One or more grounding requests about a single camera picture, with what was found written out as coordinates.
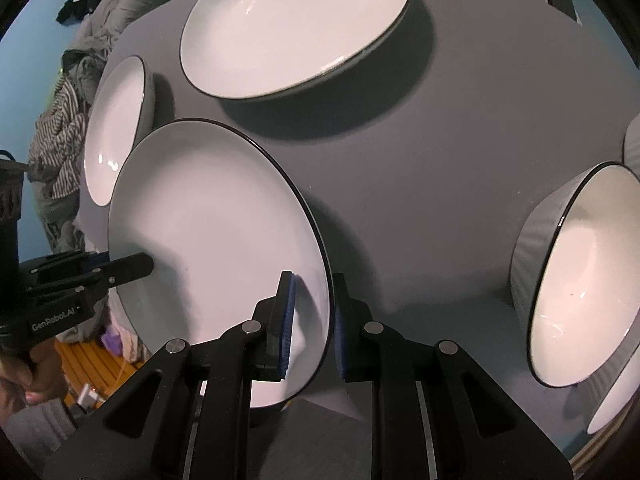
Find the person's left hand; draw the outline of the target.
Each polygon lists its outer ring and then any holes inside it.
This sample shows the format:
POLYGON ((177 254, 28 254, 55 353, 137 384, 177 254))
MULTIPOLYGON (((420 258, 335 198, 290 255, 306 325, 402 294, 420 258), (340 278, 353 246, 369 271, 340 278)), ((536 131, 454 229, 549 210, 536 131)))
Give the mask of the person's left hand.
POLYGON ((67 382, 54 339, 37 344, 29 355, 33 367, 15 356, 1 355, 1 426, 23 408, 66 397, 67 382))

